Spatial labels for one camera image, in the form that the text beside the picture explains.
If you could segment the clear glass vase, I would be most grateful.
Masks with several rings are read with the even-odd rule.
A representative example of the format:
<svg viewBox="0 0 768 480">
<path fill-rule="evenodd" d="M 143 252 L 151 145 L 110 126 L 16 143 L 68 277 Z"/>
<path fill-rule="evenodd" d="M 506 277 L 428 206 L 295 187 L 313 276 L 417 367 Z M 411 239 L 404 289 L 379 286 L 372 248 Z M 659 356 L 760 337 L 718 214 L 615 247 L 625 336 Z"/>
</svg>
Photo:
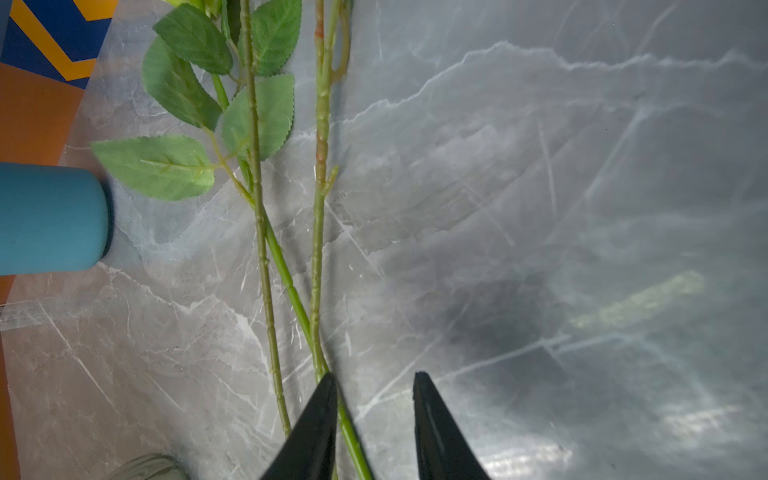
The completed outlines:
<svg viewBox="0 0 768 480">
<path fill-rule="evenodd" d="M 190 476 L 174 457 L 152 453 L 121 465 L 105 480 L 190 480 Z"/>
</svg>

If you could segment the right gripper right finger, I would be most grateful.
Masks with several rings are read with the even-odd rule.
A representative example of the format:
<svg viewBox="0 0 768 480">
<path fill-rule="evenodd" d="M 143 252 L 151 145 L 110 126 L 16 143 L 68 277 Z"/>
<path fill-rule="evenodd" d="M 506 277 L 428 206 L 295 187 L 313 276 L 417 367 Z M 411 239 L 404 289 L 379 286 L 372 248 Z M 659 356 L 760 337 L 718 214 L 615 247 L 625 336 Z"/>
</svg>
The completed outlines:
<svg viewBox="0 0 768 480">
<path fill-rule="evenodd" d="M 415 373 L 415 445 L 420 479 L 489 480 L 431 377 Z"/>
</svg>

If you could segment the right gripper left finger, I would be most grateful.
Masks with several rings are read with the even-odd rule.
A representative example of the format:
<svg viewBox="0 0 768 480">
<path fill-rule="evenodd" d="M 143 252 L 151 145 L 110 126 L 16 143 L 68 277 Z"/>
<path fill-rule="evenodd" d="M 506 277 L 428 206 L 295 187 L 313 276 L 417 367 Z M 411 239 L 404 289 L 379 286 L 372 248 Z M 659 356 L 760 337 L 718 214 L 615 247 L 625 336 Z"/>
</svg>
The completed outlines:
<svg viewBox="0 0 768 480">
<path fill-rule="evenodd" d="M 335 464 L 337 381 L 326 373 L 262 480 L 327 480 Z"/>
</svg>

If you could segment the teal cylindrical vase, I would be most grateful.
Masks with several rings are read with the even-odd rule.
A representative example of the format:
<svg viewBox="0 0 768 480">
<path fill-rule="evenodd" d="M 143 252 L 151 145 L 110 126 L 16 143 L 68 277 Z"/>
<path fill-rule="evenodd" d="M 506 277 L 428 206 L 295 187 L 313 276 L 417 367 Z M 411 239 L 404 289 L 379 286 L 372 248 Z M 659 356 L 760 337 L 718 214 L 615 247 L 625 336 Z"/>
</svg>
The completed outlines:
<svg viewBox="0 0 768 480">
<path fill-rule="evenodd" d="M 1 164 L 1 274 L 87 270 L 108 252 L 112 201 L 79 168 Z"/>
</svg>

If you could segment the cream pink rose stem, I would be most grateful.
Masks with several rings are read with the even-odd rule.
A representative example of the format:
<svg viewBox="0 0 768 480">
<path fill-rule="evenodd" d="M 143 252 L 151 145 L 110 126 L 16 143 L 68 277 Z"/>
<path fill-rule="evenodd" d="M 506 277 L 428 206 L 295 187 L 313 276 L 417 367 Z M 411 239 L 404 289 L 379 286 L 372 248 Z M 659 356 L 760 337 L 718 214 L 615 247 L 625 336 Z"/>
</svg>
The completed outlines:
<svg viewBox="0 0 768 480">
<path fill-rule="evenodd" d="M 295 80 L 284 68 L 300 37 L 299 1 L 174 1 L 154 24 L 144 55 L 145 92 L 205 141 L 164 134 L 93 142 L 100 164 L 146 197 L 178 201 L 208 192 L 227 173 L 255 215 L 255 247 L 281 427 L 285 399 L 271 281 L 278 278 L 310 350 L 310 299 L 303 302 L 264 204 L 262 163 L 285 145 L 295 118 Z"/>
</svg>

